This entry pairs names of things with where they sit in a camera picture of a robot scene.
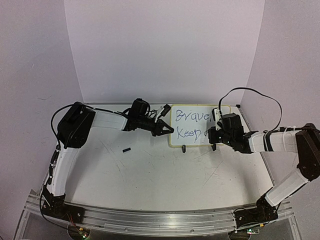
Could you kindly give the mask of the yellow framed small whiteboard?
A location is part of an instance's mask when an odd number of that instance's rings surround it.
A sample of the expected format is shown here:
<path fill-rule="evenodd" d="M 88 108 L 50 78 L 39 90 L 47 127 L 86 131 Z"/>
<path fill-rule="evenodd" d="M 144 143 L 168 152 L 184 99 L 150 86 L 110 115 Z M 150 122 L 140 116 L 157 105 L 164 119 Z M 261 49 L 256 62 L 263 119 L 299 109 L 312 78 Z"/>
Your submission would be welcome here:
<path fill-rule="evenodd" d="M 171 147 L 209 146 L 208 130 L 215 126 L 213 104 L 173 104 L 170 110 Z"/>

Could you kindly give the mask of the black marker cap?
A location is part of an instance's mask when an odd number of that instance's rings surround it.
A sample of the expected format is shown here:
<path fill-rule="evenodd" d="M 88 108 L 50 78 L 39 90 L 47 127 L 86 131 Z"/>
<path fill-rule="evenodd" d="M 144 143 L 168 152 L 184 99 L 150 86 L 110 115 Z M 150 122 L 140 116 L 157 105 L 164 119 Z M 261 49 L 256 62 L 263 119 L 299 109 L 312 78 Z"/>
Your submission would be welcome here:
<path fill-rule="evenodd" d="M 131 148 L 130 148 L 130 147 L 122 150 L 123 153 L 126 153 L 126 152 L 128 152 L 128 151 L 131 151 Z"/>

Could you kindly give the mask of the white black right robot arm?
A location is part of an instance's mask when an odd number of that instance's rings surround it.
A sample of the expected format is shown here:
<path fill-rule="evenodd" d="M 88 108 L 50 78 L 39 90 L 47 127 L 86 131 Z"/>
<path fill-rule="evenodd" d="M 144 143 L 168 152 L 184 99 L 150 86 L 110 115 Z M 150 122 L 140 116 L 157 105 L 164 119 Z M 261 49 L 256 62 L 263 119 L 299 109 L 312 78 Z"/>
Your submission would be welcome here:
<path fill-rule="evenodd" d="M 254 208 L 233 212 L 237 229 L 277 220 L 281 202 L 320 176 L 320 131 L 314 124 L 245 132 L 238 114 L 214 108 L 212 115 L 215 125 L 207 131 L 211 145 L 224 144 L 241 154 L 285 152 L 298 157 L 296 169 L 264 193 Z"/>

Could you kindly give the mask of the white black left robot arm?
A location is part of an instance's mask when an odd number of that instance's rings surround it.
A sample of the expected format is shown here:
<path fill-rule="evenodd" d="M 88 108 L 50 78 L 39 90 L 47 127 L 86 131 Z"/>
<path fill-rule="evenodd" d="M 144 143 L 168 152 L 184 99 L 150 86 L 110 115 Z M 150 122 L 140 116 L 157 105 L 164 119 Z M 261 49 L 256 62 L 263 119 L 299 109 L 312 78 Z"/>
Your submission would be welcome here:
<path fill-rule="evenodd" d="M 122 112 L 96 108 L 78 101 L 61 109 L 67 112 L 57 127 L 52 128 L 57 145 L 41 191 L 44 199 L 40 201 L 40 212 L 44 216 L 80 224 L 85 209 L 65 203 L 66 184 L 73 161 L 78 150 L 87 142 L 91 129 L 106 128 L 124 132 L 142 129 L 154 137 L 172 134 L 174 129 L 162 119 L 171 106 L 166 104 L 152 110 L 147 101 L 137 98 L 131 107 Z"/>

